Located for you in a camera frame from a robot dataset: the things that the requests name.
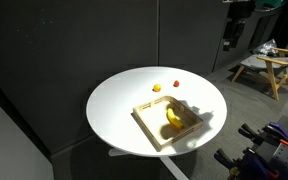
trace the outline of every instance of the yellow banana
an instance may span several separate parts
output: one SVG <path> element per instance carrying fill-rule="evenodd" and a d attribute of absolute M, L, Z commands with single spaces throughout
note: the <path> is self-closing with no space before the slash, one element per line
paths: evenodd
<path fill-rule="evenodd" d="M 172 108 L 167 109 L 167 119 L 176 130 L 180 131 L 184 128 L 184 125 L 177 119 Z"/>

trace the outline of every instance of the table leg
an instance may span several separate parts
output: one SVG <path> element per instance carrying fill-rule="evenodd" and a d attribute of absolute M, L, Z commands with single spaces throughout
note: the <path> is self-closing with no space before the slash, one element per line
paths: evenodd
<path fill-rule="evenodd" d="M 109 154 L 110 156 L 122 156 L 122 155 L 127 155 L 128 153 L 113 148 L 113 149 L 111 149 L 111 150 L 108 152 L 108 154 Z"/>
<path fill-rule="evenodd" d="M 174 164 L 174 162 L 167 156 L 160 157 L 161 161 L 171 171 L 171 173 L 178 180 L 189 180 L 185 174 Z"/>

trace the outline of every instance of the red fruit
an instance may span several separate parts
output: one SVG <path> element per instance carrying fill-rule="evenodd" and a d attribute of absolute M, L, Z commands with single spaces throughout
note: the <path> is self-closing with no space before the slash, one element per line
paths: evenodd
<path fill-rule="evenodd" d="M 175 81 L 173 86 L 178 87 L 179 85 L 180 85 L 180 82 Z"/>

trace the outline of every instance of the white round table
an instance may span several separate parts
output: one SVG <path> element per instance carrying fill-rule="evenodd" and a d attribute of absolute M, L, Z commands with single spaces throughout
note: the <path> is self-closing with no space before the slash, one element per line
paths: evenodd
<path fill-rule="evenodd" d="M 178 80 L 179 87 L 173 83 Z M 161 85 L 160 92 L 153 86 Z M 200 129 L 158 152 L 131 115 L 133 108 L 170 95 L 203 120 Z M 197 149 L 223 127 L 227 108 L 219 90 L 191 72 L 169 67 L 143 67 L 116 74 L 91 94 L 86 107 L 94 132 L 117 150 L 146 157 L 168 157 Z"/>

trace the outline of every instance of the wooden box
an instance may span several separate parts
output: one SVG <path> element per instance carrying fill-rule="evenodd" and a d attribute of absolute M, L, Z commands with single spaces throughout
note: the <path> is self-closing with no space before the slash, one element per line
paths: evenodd
<path fill-rule="evenodd" d="M 167 119 L 168 108 L 174 109 L 174 114 L 184 125 L 182 130 L 177 131 L 171 127 Z M 135 107 L 133 108 L 133 114 L 135 120 L 158 152 L 199 129 L 203 123 L 200 117 L 171 96 L 163 96 Z"/>

